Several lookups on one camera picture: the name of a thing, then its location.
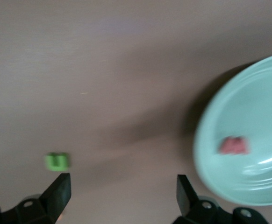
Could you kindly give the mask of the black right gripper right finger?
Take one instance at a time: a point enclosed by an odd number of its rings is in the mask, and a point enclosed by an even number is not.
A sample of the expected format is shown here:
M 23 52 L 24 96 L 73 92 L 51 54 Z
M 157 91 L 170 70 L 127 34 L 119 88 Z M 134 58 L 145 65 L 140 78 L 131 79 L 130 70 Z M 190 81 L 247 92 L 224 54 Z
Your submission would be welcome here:
M 175 224 L 267 224 L 256 210 L 237 207 L 232 213 L 222 209 L 216 200 L 198 196 L 186 175 L 177 175 L 177 203 L 181 212 Z

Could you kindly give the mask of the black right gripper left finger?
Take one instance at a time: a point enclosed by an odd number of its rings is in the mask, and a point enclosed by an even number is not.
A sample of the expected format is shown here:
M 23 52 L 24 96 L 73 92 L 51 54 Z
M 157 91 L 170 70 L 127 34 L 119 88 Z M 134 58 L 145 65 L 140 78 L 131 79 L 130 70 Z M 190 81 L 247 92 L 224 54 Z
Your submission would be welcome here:
M 54 224 L 71 198 L 71 175 L 61 173 L 40 195 L 28 196 L 2 212 L 0 224 Z

